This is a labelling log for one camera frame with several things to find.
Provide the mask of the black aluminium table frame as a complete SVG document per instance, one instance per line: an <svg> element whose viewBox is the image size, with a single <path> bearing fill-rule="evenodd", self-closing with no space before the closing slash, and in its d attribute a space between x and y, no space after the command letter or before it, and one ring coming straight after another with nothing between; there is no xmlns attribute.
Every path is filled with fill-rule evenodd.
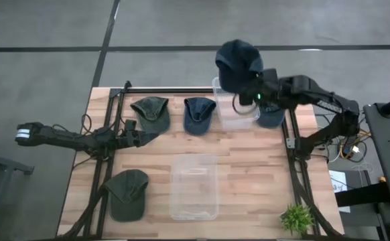
<svg viewBox="0 0 390 241"><path fill-rule="evenodd" d="M285 129L256 125L223 130L217 114L209 132L184 131L184 101L214 99L213 88L94 88L87 113L103 120L134 119L131 104L148 96L168 100L171 125L143 147L110 153L105 161L76 156L60 240L260 240L298 238L284 230L290 205L305 208L305 165L286 147Z"/></svg>

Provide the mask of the white paper sheet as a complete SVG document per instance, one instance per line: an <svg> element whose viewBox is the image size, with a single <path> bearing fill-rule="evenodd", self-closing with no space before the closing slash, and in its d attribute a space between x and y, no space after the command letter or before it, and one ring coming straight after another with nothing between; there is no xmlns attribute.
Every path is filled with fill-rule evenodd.
<svg viewBox="0 0 390 241"><path fill-rule="evenodd" d="M329 174L334 193L348 190L346 175L344 172L330 170Z"/></svg>

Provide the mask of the small green artificial plant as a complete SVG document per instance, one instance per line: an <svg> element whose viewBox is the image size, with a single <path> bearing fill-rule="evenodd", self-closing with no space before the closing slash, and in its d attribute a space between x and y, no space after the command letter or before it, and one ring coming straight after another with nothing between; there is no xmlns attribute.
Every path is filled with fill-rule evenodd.
<svg viewBox="0 0 390 241"><path fill-rule="evenodd" d="M310 208L298 204L289 204L279 219L282 228L291 234L304 234L314 224Z"/></svg>

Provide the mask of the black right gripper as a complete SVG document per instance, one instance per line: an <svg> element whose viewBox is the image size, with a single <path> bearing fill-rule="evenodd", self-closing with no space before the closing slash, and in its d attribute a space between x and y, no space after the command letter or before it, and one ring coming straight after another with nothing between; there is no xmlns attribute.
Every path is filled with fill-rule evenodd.
<svg viewBox="0 0 390 241"><path fill-rule="evenodd" d="M247 87L247 97L258 106L266 106L279 102L279 78L275 68L262 71Z"/></svg>

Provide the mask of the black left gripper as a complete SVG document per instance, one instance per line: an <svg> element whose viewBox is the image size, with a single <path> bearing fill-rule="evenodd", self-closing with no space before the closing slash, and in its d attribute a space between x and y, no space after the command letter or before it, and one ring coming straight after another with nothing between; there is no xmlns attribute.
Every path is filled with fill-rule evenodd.
<svg viewBox="0 0 390 241"><path fill-rule="evenodd" d="M121 129L116 137L116 147L118 149L145 146L159 136L158 133L146 132L139 135L139 132L135 130L136 124L136 120L127 119L125 121L125 128Z"/></svg>

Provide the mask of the medium blue baseball cap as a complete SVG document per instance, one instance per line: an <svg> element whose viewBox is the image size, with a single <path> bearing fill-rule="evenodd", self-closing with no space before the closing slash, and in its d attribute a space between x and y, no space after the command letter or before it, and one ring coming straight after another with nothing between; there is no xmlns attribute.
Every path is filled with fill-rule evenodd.
<svg viewBox="0 0 390 241"><path fill-rule="evenodd" d="M265 106L260 109L257 124L266 129L274 129L280 126L285 117L285 110L278 106Z"/></svg>

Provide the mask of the dark green baseball cap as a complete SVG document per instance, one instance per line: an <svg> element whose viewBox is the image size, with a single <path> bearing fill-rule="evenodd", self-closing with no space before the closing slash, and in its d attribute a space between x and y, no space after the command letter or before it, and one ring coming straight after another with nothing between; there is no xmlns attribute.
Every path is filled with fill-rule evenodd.
<svg viewBox="0 0 390 241"><path fill-rule="evenodd" d="M163 134L171 125L168 102L168 98L148 96L130 104L130 107L144 131Z"/></svg>
<svg viewBox="0 0 390 241"><path fill-rule="evenodd" d="M109 193L110 216L116 222L135 222L145 212L148 175L139 169L128 169L110 178L103 186Z"/></svg>

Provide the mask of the large clear plastic bin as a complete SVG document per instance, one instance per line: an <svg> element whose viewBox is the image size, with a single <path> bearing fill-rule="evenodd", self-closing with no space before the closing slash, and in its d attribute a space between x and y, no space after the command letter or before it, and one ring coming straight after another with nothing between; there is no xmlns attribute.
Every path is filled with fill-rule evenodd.
<svg viewBox="0 0 390 241"><path fill-rule="evenodd" d="M211 221L218 215L217 156L176 155L171 169L170 215L177 221Z"/></svg>

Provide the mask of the small clear plastic bin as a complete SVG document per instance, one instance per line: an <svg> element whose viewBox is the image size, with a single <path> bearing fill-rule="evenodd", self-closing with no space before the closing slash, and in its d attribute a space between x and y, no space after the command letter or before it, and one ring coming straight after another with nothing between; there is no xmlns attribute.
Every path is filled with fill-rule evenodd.
<svg viewBox="0 0 390 241"><path fill-rule="evenodd" d="M259 107L255 104L241 106L239 104L239 96L224 91L220 87L218 77L212 80L212 90L216 102L216 111L223 130L250 129L259 118Z"/></svg>

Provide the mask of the navy blue baseball cap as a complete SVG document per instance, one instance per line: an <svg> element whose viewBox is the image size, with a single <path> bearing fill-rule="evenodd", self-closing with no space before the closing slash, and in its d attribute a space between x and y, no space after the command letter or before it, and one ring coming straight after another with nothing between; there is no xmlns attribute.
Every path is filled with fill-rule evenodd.
<svg viewBox="0 0 390 241"><path fill-rule="evenodd" d="M216 52L220 87L227 92L239 94L256 75L263 70L259 50L241 39L225 42Z"/></svg>
<svg viewBox="0 0 390 241"><path fill-rule="evenodd" d="M205 135L211 126L215 101L205 97L184 100L184 130L194 136Z"/></svg>

